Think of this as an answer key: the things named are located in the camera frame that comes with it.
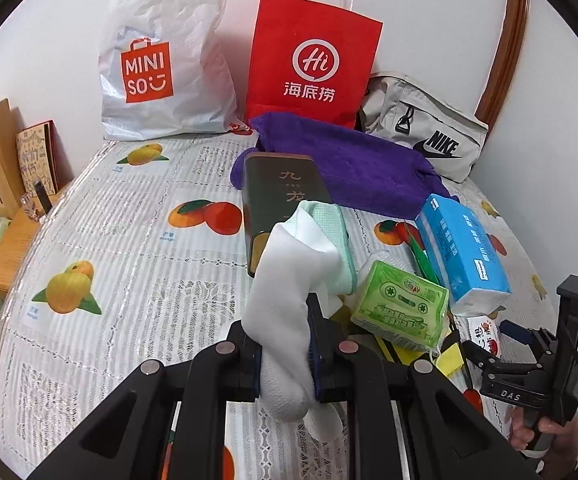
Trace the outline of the right hand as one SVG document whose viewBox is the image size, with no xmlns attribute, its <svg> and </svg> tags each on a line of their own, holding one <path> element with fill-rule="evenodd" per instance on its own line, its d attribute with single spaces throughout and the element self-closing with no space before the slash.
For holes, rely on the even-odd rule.
<svg viewBox="0 0 578 480">
<path fill-rule="evenodd" d="M 524 425 L 523 408 L 513 408 L 510 412 L 510 435 L 509 443 L 517 451 L 526 449 L 534 439 L 534 431 Z M 546 436 L 554 437 L 549 451 L 544 455 L 544 466 L 540 472 L 543 479 L 564 479 L 574 471 L 578 455 L 578 416 L 567 422 L 564 426 L 558 425 L 547 417 L 542 417 L 538 422 L 538 431 Z"/>
</svg>

